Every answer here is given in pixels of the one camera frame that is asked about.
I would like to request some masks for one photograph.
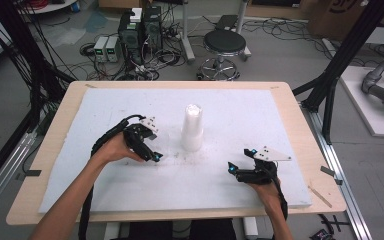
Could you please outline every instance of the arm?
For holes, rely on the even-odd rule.
[[[102,169],[112,161],[131,158],[143,162],[127,147],[123,133],[105,143],[37,224],[29,239],[68,239],[86,196]]]
[[[291,230],[283,217],[280,207],[279,193],[277,192],[274,183],[266,185],[248,184],[258,194],[261,202],[264,204],[267,215],[273,226],[274,236],[276,240],[291,240],[293,239]]]

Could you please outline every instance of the stool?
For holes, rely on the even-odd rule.
[[[198,80],[204,77],[210,80],[233,80],[240,76],[236,65],[225,57],[236,56],[244,52],[245,39],[229,30],[214,30],[204,37],[204,47],[217,58],[205,60],[197,73]]]

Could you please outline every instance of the gray floor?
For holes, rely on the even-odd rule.
[[[235,13],[236,6],[235,4],[229,5],[230,14]],[[208,11],[202,13],[197,9],[197,5],[192,5],[191,8],[192,16],[197,16],[197,12],[205,13],[207,16],[226,14],[225,12]],[[79,47],[84,43],[92,42],[98,34],[116,32],[117,21],[102,21],[100,16],[94,14],[96,11],[91,7],[78,14],[71,14],[69,11],[63,10],[40,16],[41,22],[47,24],[62,22],[70,17],[70,21],[60,26],[66,29],[88,29],[75,45],[62,45],[55,48],[66,64],[87,61],[87,58],[79,55]],[[91,25],[90,19],[92,18],[95,18],[96,22],[92,22]],[[209,19],[213,22],[218,20],[217,17],[211,16]],[[203,21],[205,21],[203,18],[192,18],[189,21],[189,29],[194,29]],[[204,34],[211,28],[210,24],[201,23],[194,34]],[[254,32],[244,30],[243,35],[252,52],[252,57],[246,62],[239,57],[232,58],[241,72],[241,77],[237,81],[285,81],[291,88],[295,88],[320,75],[329,63],[329,59],[322,52],[317,51],[314,43],[310,41],[279,40],[264,33],[261,29]],[[159,80],[196,79],[200,63],[211,55],[202,48],[202,38],[191,38],[190,40],[197,58],[196,61],[192,64],[160,70]],[[358,57],[364,60],[379,61],[381,57],[368,47],[366,48],[360,51]],[[86,74],[81,69],[77,69],[74,73],[79,78],[86,78]],[[297,99],[305,99],[306,95],[302,94]],[[27,87],[9,59],[0,56],[0,149],[28,109]],[[332,141],[372,238],[384,239],[384,138],[370,135],[341,84],[338,84],[335,99]],[[6,215],[21,184],[22,181],[17,180],[14,176],[0,196],[0,239],[26,239],[33,229],[33,226],[9,226],[5,222]],[[338,221],[348,222],[346,214],[337,214],[336,217]],[[325,228],[317,215],[294,215],[289,218],[288,222],[296,239],[308,239],[318,230]],[[270,227],[266,224],[267,219],[258,218],[258,223],[260,237],[269,237]],[[91,224],[88,231],[90,239],[102,239],[104,228],[105,224]],[[340,226],[341,231],[336,226],[334,228],[337,239],[355,239],[349,226]],[[237,232],[241,232],[240,224],[237,224]],[[71,239],[76,239],[76,231],[73,231]]]

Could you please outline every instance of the white board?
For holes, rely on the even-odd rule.
[[[370,133],[376,137],[384,137],[384,105],[379,98],[361,91],[364,77],[372,70],[373,68],[350,66],[342,74],[341,82]],[[384,88],[384,72],[377,85]]]
[[[184,110],[191,103],[203,109],[203,146],[195,153],[180,145]],[[158,137],[146,142],[164,157],[159,163],[130,159],[110,163],[95,183],[91,211],[261,206],[255,192],[228,173],[227,162],[253,169],[253,160],[243,149],[265,145],[292,157],[279,162],[290,207],[311,205],[269,91],[89,89],[56,159],[39,212],[46,212],[78,175],[96,139],[132,114],[156,117]]]

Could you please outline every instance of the black stool seat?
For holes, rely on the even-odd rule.
[[[204,45],[209,51],[220,54],[238,55],[246,47],[245,39],[229,30],[215,30],[204,37]]]

